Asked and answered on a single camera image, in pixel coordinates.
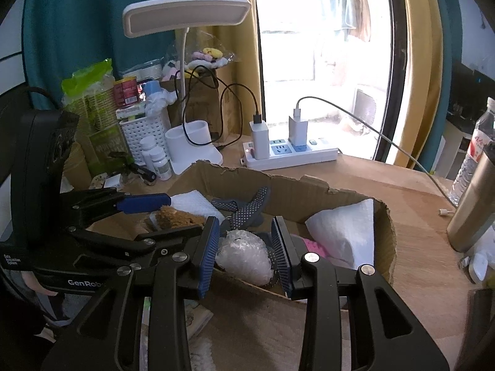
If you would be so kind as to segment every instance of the white medicine bottle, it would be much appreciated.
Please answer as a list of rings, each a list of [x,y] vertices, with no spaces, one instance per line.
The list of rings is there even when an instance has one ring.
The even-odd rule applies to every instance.
[[[172,169],[163,148],[161,146],[155,146],[150,149],[149,157],[153,160],[154,171],[157,177],[162,181],[168,180],[172,176]]]

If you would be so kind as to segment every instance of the desk lamp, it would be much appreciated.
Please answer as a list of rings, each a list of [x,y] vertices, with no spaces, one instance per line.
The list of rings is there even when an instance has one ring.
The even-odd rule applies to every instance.
[[[122,13],[124,34],[140,37],[157,32],[182,29],[180,50],[181,96],[186,95],[184,76],[186,35],[189,28],[206,26],[239,25],[251,9],[249,0],[147,0],[128,5]],[[181,112],[185,109],[182,101]],[[197,144],[211,142],[206,121],[197,120],[184,124],[190,140]],[[170,163],[175,174],[182,173],[197,160],[209,160],[222,164],[220,152],[212,145],[197,146],[186,139],[182,126],[165,134]]]

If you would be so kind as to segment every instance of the tissue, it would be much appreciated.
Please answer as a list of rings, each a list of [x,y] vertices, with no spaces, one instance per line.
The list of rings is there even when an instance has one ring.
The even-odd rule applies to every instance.
[[[306,220],[313,240],[336,266],[357,269],[374,262],[373,200],[326,209]]]
[[[165,107],[173,104],[177,100],[177,95],[175,92],[169,92],[166,89],[162,89],[159,92],[152,93],[146,98],[146,106],[144,112],[146,117],[157,117],[162,116],[164,121],[164,126],[166,130],[172,128],[170,124],[170,118]]]
[[[174,195],[170,198],[172,200],[170,206],[178,211],[189,212],[193,215],[204,216],[205,218],[215,216],[220,224],[225,220],[225,216],[197,190]]]
[[[495,269],[495,230],[489,227],[469,250],[469,276],[475,283],[484,281],[488,267]]]

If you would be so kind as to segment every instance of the dotted fabric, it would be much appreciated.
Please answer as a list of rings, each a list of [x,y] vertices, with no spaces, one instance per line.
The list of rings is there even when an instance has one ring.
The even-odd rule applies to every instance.
[[[249,227],[256,216],[258,216],[268,203],[270,188],[262,187],[254,198],[243,208],[230,216],[231,230]]]
[[[219,211],[235,212],[238,209],[237,202],[234,200],[222,201],[220,199],[212,199],[211,204]]]

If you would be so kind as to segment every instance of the hanging clothes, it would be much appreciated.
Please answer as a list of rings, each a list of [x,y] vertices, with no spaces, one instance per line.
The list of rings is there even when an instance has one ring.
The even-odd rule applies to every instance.
[[[343,41],[352,35],[363,41],[371,38],[368,0],[320,0],[324,23]]]
[[[371,14],[368,0],[354,0],[356,12],[356,28],[351,29],[351,36],[369,42],[371,39]]]
[[[336,37],[347,40],[355,29],[356,10],[354,0],[320,0],[323,20],[335,32]]]

